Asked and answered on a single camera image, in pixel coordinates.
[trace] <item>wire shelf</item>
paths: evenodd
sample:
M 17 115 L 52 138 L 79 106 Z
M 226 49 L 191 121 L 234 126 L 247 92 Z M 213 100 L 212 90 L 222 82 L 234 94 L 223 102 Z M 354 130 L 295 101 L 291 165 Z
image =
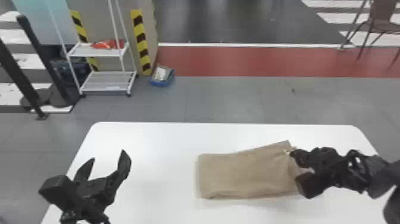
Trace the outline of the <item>wire shelf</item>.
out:
M 124 43 L 124 48 L 118 49 L 97 49 L 91 47 L 92 43 L 78 42 L 68 53 L 69 57 L 122 57 L 129 47 L 129 42 Z
M 135 71 L 93 71 L 80 90 L 83 92 L 130 91 L 135 77 Z

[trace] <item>white metal shelf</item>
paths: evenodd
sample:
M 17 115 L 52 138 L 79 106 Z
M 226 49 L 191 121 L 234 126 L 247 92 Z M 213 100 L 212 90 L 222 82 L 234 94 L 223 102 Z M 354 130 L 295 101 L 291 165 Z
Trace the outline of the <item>white metal shelf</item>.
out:
M 80 87 L 83 92 L 127 91 L 135 81 L 136 71 L 93 71 Z
M 91 47 L 92 43 L 78 42 L 68 53 L 69 57 L 122 57 L 129 47 L 129 42 L 124 43 L 121 49 L 97 49 Z
M 112 22 L 112 29 L 114 31 L 114 39 L 117 42 L 117 49 L 96 49 L 92 48 L 91 43 L 82 43 L 79 39 L 78 34 L 76 35 L 77 44 L 68 52 L 65 47 L 65 43 L 63 37 L 61 36 L 60 30 L 58 28 L 57 22 L 55 20 L 54 13 L 49 8 L 49 5 L 45 0 L 45 4 L 50 13 L 51 20 L 55 26 L 55 30 L 57 32 L 58 38 L 60 39 L 60 43 L 62 46 L 62 50 L 67 56 L 68 66 L 71 70 L 72 77 L 74 78 L 75 85 L 79 90 L 79 93 L 82 95 L 84 91 L 126 91 L 126 94 L 130 96 L 130 91 L 132 88 L 132 84 L 135 81 L 135 77 L 137 75 L 137 70 L 135 66 L 135 60 L 132 53 L 132 49 L 129 44 L 128 33 L 126 32 L 126 28 L 124 25 L 123 15 L 121 12 L 121 7 L 119 0 L 104 0 L 108 2 L 108 9 L 110 10 L 110 19 Z M 117 8 L 117 15 L 119 18 L 119 22 L 121 24 L 121 28 L 124 34 L 124 47 L 120 48 L 119 41 L 120 38 L 118 36 L 117 25 L 115 23 L 113 3 Z M 133 71 L 126 71 L 124 65 L 124 54 L 129 50 L 130 57 L 132 59 Z M 88 75 L 85 82 L 82 86 L 79 84 L 78 79 L 76 77 L 74 67 L 71 62 L 71 57 L 117 57 L 121 63 L 122 71 L 94 71 L 92 66 L 92 72 Z

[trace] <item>black pole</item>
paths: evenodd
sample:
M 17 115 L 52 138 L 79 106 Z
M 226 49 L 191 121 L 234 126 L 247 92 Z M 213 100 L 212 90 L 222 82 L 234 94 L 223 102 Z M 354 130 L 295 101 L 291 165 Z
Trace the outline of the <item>black pole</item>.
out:
M 49 73 L 53 84 L 55 85 L 59 96 L 54 94 L 50 99 L 50 103 L 53 104 L 55 102 L 55 107 L 67 107 L 69 105 L 75 104 L 79 99 L 79 95 L 68 93 L 66 88 L 64 87 L 60 77 L 55 73 L 52 64 L 50 63 L 50 59 L 48 58 L 46 52 L 43 50 L 42 45 L 40 44 L 38 38 L 36 37 L 35 33 L 32 30 L 32 27 L 29 23 L 28 18 L 25 15 L 18 15 L 17 21 L 25 31 L 26 35 L 28 36 L 29 40 L 31 41 L 34 49 L 36 50 L 37 54 L 39 55 L 40 59 L 43 62 L 43 65 L 46 67 L 47 72 Z
M 35 91 L 33 86 L 30 84 L 29 79 L 22 72 L 21 68 L 18 66 L 17 62 L 11 55 L 8 48 L 5 46 L 3 41 L 0 38 L 0 63 L 4 67 L 5 71 L 12 78 L 14 83 L 17 85 L 19 90 L 25 96 L 26 100 L 30 103 L 30 105 L 35 109 L 35 112 L 38 115 L 38 120 L 46 120 L 48 114 L 45 114 L 40 106 L 43 105 L 39 94 Z

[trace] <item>black stand base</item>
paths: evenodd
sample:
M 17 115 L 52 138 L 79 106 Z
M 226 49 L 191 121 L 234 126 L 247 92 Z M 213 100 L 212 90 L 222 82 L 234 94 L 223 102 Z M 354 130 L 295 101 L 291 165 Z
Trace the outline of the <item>black stand base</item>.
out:
M 52 85 L 50 89 L 52 88 L 54 88 L 54 90 L 53 90 L 53 95 L 50 97 L 50 104 L 53 107 L 56 108 L 69 107 L 71 105 L 75 105 L 80 99 L 79 93 L 76 89 L 67 89 L 69 97 L 66 97 L 64 99 L 57 91 L 55 86 Z
M 50 114 L 48 114 L 48 113 L 45 113 L 45 115 L 44 116 L 39 116 L 39 115 L 37 115 L 37 117 L 36 117 L 36 120 L 47 120 L 47 118 L 50 116 Z
M 51 96 L 53 95 L 53 91 L 50 89 L 37 89 L 37 94 L 39 94 L 40 102 L 38 102 L 39 106 L 43 106 L 49 103 Z M 20 100 L 20 104 L 23 108 L 32 109 L 32 105 L 30 105 L 29 101 L 26 97 L 22 97 Z

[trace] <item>white floor stripe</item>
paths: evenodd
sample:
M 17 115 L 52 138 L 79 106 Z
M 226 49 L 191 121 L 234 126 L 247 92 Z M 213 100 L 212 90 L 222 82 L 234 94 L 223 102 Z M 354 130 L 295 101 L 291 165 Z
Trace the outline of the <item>white floor stripe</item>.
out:
M 347 32 L 343 31 L 340 32 L 342 35 L 346 35 Z M 351 42 L 354 43 L 356 46 L 361 46 L 363 45 L 365 36 L 367 35 L 367 32 L 357 32 L 353 39 L 351 39 Z M 371 33 L 367 46 L 378 36 L 378 33 Z M 374 43 L 374 46 L 399 46 L 400 45 L 400 35 L 383 35 L 376 43 Z
M 21 69 L 45 69 L 37 54 L 12 54 Z
M 306 6 L 310 8 L 359 8 L 362 1 L 345 1 L 345 0 L 303 0 Z M 367 2 L 364 8 L 370 8 Z M 400 3 L 396 4 L 396 8 L 400 8 Z
M 225 48 L 338 48 L 340 44 L 325 43 L 166 43 L 158 46 L 198 46 L 198 47 L 225 47 Z
M 49 88 L 51 83 L 33 83 L 35 89 Z M 22 98 L 22 93 L 14 83 L 0 83 L 0 105 L 18 106 Z M 68 113 L 72 106 L 66 108 L 55 108 L 51 105 L 41 107 L 47 113 Z
M 356 13 L 317 13 L 327 23 L 342 23 L 351 24 L 356 16 Z M 361 13 L 357 20 L 357 23 L 366 21 L 369 17 L 369 13 Z M 391 19 L 394 23 L 400 24 L 400 14 L 394 14 Z
M 0 29 L 0 38 L 5 44 L 30 44 L 25 32 L 19 29 Z
M 17 16 L 20 15 L 17 11 L 8 11 L 2 15 L 0 15 L 0 22 L 16 22 Z

